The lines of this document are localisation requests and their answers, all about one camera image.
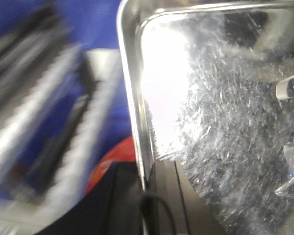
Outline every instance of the black cable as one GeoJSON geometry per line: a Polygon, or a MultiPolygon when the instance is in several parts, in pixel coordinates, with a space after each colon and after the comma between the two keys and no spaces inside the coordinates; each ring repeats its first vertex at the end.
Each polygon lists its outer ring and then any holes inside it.
{"type": "MultiPolygon", "coordinates": [[[[160,204],[162,204],[165,212],[168,215],[169,222],[171,224],[172,234],[177,235],[173,214],[172,214],[172,211],[171,211],[169,205],[167,204],[167,202],[162,197],[160,197],[158,194],[156,194],[154,192],[151,192],[151,191],[145,191],[142,194],[142,197],[141,197],[140,203],[139,203],[140,204],[140,210],[143,213],[145,219],[147,219],[147,217],[148,217],[148,215],[146,215],[146,208],[150,207],[150,199],[151,200],[156,200],[156,201],[160,202],[160,204]]],[[[156,232],[151,232],[154,226],[152,226],[148,222],[146,222],[146,225],[149,226],[149,228],[147,227],[149,235],[157,235],[156,232]]]]}

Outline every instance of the black wire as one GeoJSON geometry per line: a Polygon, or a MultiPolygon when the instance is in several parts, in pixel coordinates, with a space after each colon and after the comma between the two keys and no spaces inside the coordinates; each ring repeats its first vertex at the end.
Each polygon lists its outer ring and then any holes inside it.
{"type": "MultiPolygon", "coordinates": [[[[158,194],[156,194],[154,192],[151,192],[151,191],[145,191],[142,194],[142,197],[140,199],[140,209],[141,209],[142,213],[144,214],[144,212],[146,211],[145,207],[149,206],[148,203],[150,202],[150,199],[153,199],[153,200],[156,200],[156,201],[160,202],[160,204],[163,206],[165,212],[167,213],[167,216],[168,216],[168,219],[169,219],[169,222],[170,222],[170,225],[171,225],[172,234],[177,235],[176,226],[175,226],[172,211],[171,211],[169,205],[167,204],[167,202],[162,197],[160,197],[158,194]]],[[[152,231],[152,228],[150,227],[150,224],[147,224],[147,226],[149,226],[149,228],[147,228],[148,231],[149,232],[152,231]]]]}

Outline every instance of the red object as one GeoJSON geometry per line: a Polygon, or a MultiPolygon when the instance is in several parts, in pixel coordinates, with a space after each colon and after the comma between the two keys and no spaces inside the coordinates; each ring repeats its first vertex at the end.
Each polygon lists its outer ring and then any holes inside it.
{"type": "Polygon", "coordinates": [[[99,164],[92,171],[89,177],[86,193],[99,182],[106,171],[109,169],[112,162],[133,162],[135,161],[135,149],[132,137],[118,143],[100,160],[99,164]]]}

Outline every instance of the scratched metal surface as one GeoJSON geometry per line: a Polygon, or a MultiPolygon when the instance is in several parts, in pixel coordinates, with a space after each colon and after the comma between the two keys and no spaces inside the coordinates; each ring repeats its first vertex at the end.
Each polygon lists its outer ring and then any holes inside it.
{"type": "Polygon", "coordinates": [[[140,37],[152,151],[180,160],[230,235],[294,234],[283,146],[294,143],[294,8],[167,14],[140,37]]]}

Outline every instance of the stainless steel tray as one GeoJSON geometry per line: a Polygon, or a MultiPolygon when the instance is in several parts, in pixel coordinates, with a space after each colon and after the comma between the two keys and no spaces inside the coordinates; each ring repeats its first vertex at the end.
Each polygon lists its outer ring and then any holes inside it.
{"type": "Polygon", "coordinates": [[[137,162],[180,160],[229,234],[294,234],[294,1],[124,0],[137,162]]]}

